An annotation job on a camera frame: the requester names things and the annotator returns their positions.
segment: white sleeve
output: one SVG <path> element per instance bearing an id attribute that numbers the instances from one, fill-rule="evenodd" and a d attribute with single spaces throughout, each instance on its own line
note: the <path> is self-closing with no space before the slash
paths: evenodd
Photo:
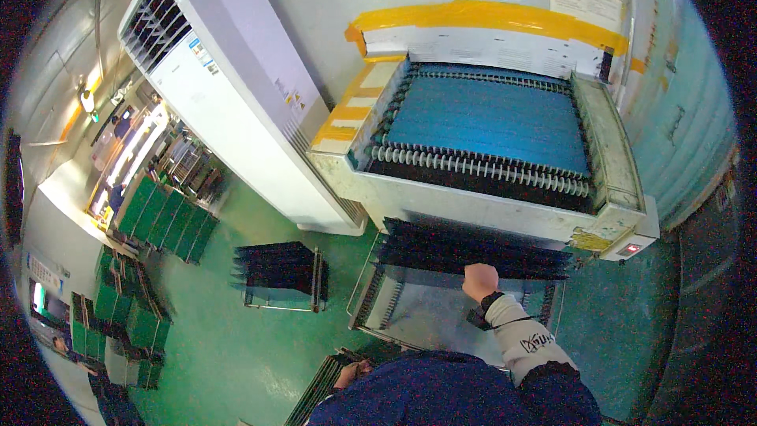
<path id="1" fill-rule="evenodd" d="M 533 319 L 518 321 L 527 317 L 511 294 L 499 297 L 486 312 L 486 320 L 495 327 L 494 336 L 502 349 L 505 366 L 513 373 L 515 386 L 520 385 L 532 368 L 550 361 L 568 363 L 578 370 L 546 327 Z"/>

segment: epoxy floor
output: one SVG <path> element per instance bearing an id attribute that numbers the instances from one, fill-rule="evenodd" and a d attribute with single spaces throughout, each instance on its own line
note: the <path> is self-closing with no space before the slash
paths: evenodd
<path id="1" fill-rule="evenodd" d="M 300 232 L 239 181 L 199 266 L 164 256 L 151 280 L 173 313 L 160 387 L 133 390 L 155 426 L 282 424 L 326 355 L 375 340 L 347 329 L 345 312 L 373 243 L 362 237 Z M 246 308 L 229 286 L 233 248 L 303 241 L 329 264 L 325 312 Z M 592 262 L 566 283 L 557 341 L 582 370 L 602 412 L 616 419 L 643 410 L 672 336 L 677 292 L 673 247 L 658 241 L 625 267 Z"/>

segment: hand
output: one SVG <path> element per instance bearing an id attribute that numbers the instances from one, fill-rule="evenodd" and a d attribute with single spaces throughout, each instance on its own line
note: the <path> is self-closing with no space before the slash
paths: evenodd
<path id="1" fill-rule="evenodd" d="M 87 373 L 91 374 L 93 377 L 97 377 L 97 372 L 95 372 L 94 370 L 90 369 L 85 364 L 83 364 L 81 362 L 77 362 L 76 364 L 79 365 L 79 368 L 81 370 L 83 370 L 84 372 L 87 372 Z"/>
<path id="2" fill-rule="evenodd" d="M 499 282 L 500 276 L 495 267 L 475 263 L 466 267 L 466 280 L 462 283 L 462 290 L 481 304 L 482 299 L 498 291 Z"/>
<path id="3" fill-rule="evenodd" d="M 339 379 L 334 383 L 334 388 L 347 388 L 356 378 L 371 372 L 373 372 L 373 367 L 371 367 L 371 364 L 367 360 L 353 362 L 341 370 Z"/>

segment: person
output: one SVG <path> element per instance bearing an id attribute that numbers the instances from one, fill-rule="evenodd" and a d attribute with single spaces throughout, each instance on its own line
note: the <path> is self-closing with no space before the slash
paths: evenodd
<path id="1" fill-rule="evenodd" d="M 115 125 L 113 129 L 113 135 L 119 140 L 122 140 L 124 137 L 126 137 L 129 129 L 132 128 L 132 120 L 128 117 L 123 118 L 119 116 L 113 116 L 112 118 L 110 118 L 110 121 L 113 123 L 113 125 Z"/>
<path id="2" fill-rule="evenodd" d="M 463 291 L 478 301 L 510 376 L 468 354 L 404 353 L 375 370 L 344 367 L 308 426 L 320 424 L 601 424 L 593 395 L 554 336 L 497 290 L 499 275 L 465 268 Z"/>
<path id="3" fill-rule="evenodd" d="M 59 353 L 65 355 L 71 362 L 75 363 L 81 370 L 87 372 L 93 377 L 98 376 L 98 372 L 95 367 L 88 364 L 84 355 L 73 352 L 73 342 L 71 341 L 71 335 L 64 332 L 62 337 L 54 336 L 52 338 L 52 345 Z"/>
<path id="4" fill-rule="evenodd" d="M 110 192 L 110 197 L 108 198 L 108 205 L 113 210 L 114 214 L 118 214 L 118 210 L 121 209 L 121 205 L 126 199 L 123 196 L 123 192 L 126 189 L 127 189 L 127 185 L 116 185 L 113 187 L 113 190 Z"/>

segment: air conditioner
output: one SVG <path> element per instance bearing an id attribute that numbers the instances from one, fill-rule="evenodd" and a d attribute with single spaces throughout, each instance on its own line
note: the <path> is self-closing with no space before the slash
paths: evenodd
<path id="1" fill-rule="evenodd" d="M 328 109 L 268 0 L 132 0 L 124 48 L 170 107 L 300 229 L 363 233 L 307 159 Z"/>

